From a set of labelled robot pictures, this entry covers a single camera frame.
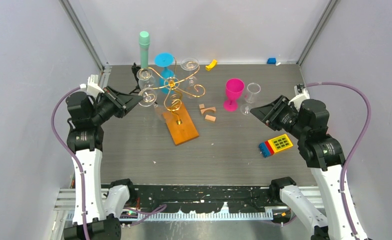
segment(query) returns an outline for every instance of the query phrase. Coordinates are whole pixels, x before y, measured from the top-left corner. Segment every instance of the blue block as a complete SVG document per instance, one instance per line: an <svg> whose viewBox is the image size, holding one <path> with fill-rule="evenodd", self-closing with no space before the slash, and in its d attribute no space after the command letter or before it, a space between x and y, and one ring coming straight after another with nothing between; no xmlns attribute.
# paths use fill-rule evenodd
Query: blue block
<svg viewBox="0 0 392 240"><path fill-rule="evenodd" d="M275 57L273 58L268 58L268 61L266 62L267 64L276 64L277 63L277 59L275 59Z"/></svg>
<svg viewBox="0 0 392 240"><path fill-rule="evenodd" d="M271 156L271 153L269 152L268 147L266 146L266 144L264 142L259 144L259 149L261 150L264 158Z"/></svg>

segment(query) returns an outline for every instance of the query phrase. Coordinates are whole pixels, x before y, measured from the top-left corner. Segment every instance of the wooden block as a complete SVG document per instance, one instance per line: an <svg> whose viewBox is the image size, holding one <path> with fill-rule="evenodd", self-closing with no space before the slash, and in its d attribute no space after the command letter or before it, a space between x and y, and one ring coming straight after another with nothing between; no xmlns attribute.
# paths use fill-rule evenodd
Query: wooden block
<svg viewBox="0 0 392 240"><path fill-rule="evenodd" d="M215 120L216 120L216 117L211 116L211 115L206 115L206 116L205 116L205 120L208 121L208 122L214 123Z"/></svg>
<svg viewBox="0 0 392 240"><path fill-rule="evenodd" d="M213 112L213 113L216 113L216 107L213 106L213 107L210 107L210 108L205 108L205 109L201 109L201 110L200 110L200 112L202 113L202 115L205 114L206 112L209 112L209 111L210 111L210 112Z"/></svg>
<svg viewBox="0 0 392 240"><path fill-rule="evenodd" d="M184 104L175 112L180 116L181 124L177 124L177 117L170 112L164 112L163 117L166 119L166 125L171 133L172 140L177 146L197 138L199 133L197 132L190 115L188 115Z"/></svg>

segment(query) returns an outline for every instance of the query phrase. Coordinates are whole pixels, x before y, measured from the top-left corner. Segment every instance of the wood grain surface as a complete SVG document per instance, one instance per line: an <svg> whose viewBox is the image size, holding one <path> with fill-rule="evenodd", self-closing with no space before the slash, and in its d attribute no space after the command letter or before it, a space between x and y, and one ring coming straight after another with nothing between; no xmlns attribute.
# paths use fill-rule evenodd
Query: wood grain surface
<svg viewBox="0 0 392 240"><path fill-rule="evenodd" d="M177 76L187 76L179 66ZM298 185L316 185L298 153L295 138L290 137L295 145L291 149L264 158L259 143L284 132L272 131L254 116L243 115L240 109L230 113L222 106L226 100L225 83L235 77L246 85L260 84L256 107L280 95L292 98L293 87L302 83L299 66L217 65L207 72L202 65L196 76L206 87L206 95L184 97L183 102L200 137L175 146L154 108L136 106L123 119L113 117L103 125L102 183L130 178L136 184L269 185L272 179L290 176ZM124 93L134 89L131 66L114 66L108 85ZM164 97L158 97L159 104ZM199 104L216 107L212 114L215 123L205 121Z"/></svg>

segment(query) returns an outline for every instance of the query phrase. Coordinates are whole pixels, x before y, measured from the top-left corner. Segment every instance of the yellow toy with green squares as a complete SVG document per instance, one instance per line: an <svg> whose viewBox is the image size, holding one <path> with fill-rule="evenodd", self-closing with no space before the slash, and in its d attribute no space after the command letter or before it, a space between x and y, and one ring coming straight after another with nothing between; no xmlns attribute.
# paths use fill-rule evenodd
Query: yellow toy with green squares
<svg viewBox="0 0 392 240"><path fill-rule="evenodd" d="M264 158L266 158L278 152L289 149L292 146L293 143L290 141L288 135L283 134L278 137L274 137L268 141L262 142L261 144L259 144L259 149L261 150Z"/></svg>

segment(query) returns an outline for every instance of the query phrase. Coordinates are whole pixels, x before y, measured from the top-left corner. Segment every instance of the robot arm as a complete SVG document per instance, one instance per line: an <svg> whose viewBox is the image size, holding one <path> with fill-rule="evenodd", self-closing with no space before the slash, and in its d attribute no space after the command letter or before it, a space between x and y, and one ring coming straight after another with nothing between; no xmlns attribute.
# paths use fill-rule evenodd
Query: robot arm
<svg viewBox="0 0 392 240"><path fill-rule="evenodd" d="M299 153L318 183L328 219L322 218L324 221L321 221L321 218L320 221L316 219L317 222L306 219L309 216L320 215L314 215L315 211L311 206L307 206L309 203L303 198L299 200L299 198L290 197L288 190L297 191L295 187L292 187L293 183L276 185L276 188L280 190L279 194L276 191L275 195L278 195L283 203L292 205L292 210L302 218L304 225L313 233L314 239L324 235L323 233L331 240L367 239L366 233L359 224L350 197L347 198L348 206L352 220L356 224L357 236L353 236L343 210L339 176L345 158L340 143L327 134L329 113L325 104L318 100L309 99L307 92L304 93L304 89L300 86L296 91L299 95L292 101L289 101L285 96L280 96L272 103L253 108L250 112L272 130L284 129L298 139Z"/></svg>
<svg viewBox="0 0 392 240"><path fill-rule="evenodd" d="M139 101L141 96L123 94L111 87L101 89L97 85L97 75L91 75L88 84L81 85L87 93L71 94L66 103L71 118L67 145L81 162L84 181L76 178L76 207L73 227L64 230L65 240L84 240L82 218L82 196L85 197L86 222L91 239L119 240L119 217L125 203L130 199L132 183L120 180L111 184L108 197L103 204L100 181L100 167L103 156L103 136L101 125L112 116L123 118ZM81 174L74 162L75 176Z"/></svg>

